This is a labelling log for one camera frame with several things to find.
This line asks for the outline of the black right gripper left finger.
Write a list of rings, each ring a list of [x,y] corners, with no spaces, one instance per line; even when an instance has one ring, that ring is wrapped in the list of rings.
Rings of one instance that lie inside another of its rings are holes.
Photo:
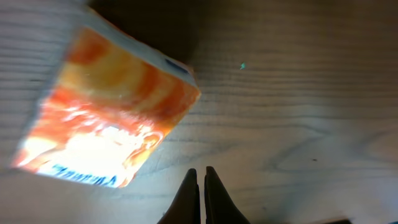
[[[197,172],[187,171],[169,209],[158,224],[200,224],[200,192]]]

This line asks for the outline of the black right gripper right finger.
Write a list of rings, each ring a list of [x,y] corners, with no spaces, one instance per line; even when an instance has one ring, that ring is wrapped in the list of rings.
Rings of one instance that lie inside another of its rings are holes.
[[[206,167],[204,186],[206,224],[249,224],[212,166]]]

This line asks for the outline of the orange small box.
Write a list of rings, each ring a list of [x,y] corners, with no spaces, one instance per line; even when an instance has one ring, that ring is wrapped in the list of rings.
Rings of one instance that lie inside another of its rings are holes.
[[[125,187],[200,95],[190,68],[89,10],[11,165]]]

